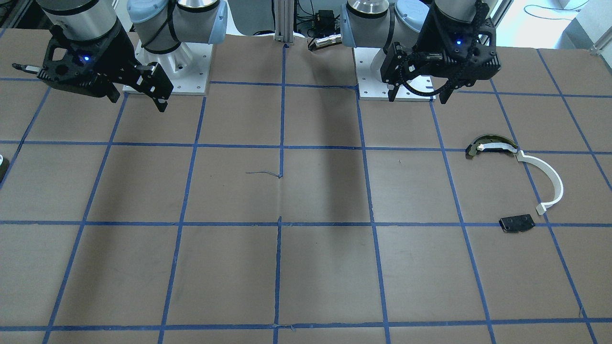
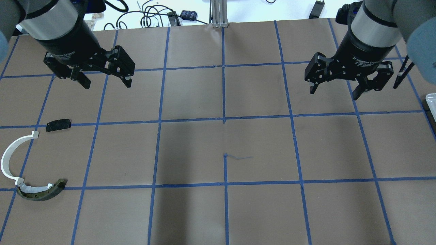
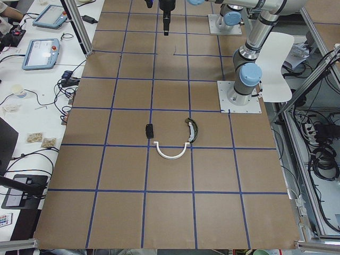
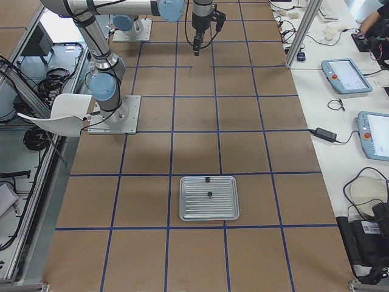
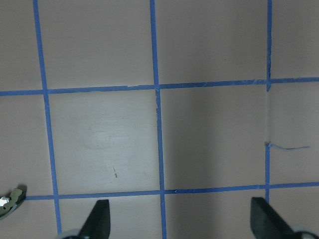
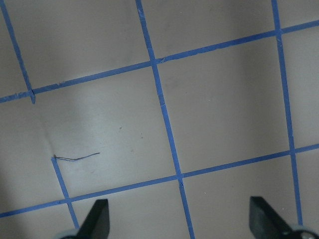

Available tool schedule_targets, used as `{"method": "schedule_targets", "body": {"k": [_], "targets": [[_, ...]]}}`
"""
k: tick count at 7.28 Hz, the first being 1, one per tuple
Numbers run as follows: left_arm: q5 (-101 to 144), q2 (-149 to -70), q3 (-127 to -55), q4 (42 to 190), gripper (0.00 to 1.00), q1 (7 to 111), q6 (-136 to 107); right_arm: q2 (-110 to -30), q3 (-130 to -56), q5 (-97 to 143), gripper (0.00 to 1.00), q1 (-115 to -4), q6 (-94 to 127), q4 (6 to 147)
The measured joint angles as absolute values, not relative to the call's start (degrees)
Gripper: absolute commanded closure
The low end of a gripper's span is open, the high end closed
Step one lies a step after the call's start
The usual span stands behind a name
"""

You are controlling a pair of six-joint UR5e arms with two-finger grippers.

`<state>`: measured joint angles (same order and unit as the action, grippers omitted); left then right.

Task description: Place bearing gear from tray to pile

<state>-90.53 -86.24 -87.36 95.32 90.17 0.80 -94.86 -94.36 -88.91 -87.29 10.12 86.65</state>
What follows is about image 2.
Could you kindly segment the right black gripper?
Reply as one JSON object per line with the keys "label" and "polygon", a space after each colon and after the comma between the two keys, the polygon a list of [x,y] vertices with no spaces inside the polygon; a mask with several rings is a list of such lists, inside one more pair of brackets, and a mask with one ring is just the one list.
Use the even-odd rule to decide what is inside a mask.
{"label": "right black gripper", "polygon": [[385,61],[390,47],[373,47],[347,32],[333,57],[316,52],[304,71],[304,80],[310,83],[310,94],[315,94],[321,83],[334,79],[357,81],[353,100],[367,91],[383,90],[393,75],[393,65]]}

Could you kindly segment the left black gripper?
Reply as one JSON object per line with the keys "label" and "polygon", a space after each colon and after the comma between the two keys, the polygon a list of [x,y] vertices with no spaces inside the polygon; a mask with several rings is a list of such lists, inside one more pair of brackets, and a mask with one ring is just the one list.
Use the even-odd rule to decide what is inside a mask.
{"label": "left black gripper", "polygon": [[44,40],[43,47],[47,50],[44,64],[61,79],[71,78],[90,89],[91,81],[83,72],[100,71],[119,77],[126,88],[132,86],[135,62],[120,45],[110,50],[102,48],[91,31]]}

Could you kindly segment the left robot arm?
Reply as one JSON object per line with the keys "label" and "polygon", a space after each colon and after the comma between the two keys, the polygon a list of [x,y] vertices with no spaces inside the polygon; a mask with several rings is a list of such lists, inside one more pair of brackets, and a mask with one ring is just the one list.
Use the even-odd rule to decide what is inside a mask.
{"label": "left robot arm", "polygon": [[119,45],[109,51],[101,47],[83,19],[88,5],[87,0],[2,0],[1,60],[20,25],[46,49],[43,62],[59,79],[71,79],[89,89],[91,81],[85,72],[99,71],[130,88],[135,62]]}

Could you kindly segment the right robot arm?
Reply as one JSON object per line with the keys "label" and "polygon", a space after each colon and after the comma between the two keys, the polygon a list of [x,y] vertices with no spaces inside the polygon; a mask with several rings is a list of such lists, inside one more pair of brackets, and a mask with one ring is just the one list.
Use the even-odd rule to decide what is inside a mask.
{"label": "right robot arm", "polygon": [[347,32],[333,57],[315,53],[304,72],[310,93],[334,79],[357,81],[353,100],[363,93],[380,91],[394,74],[386,56],[403,39],[411,64],[399,72],[397,88],[408,72],[416,67],[421,76],[435,84],[435,1],[363,0],[345,4],[336,22]]}

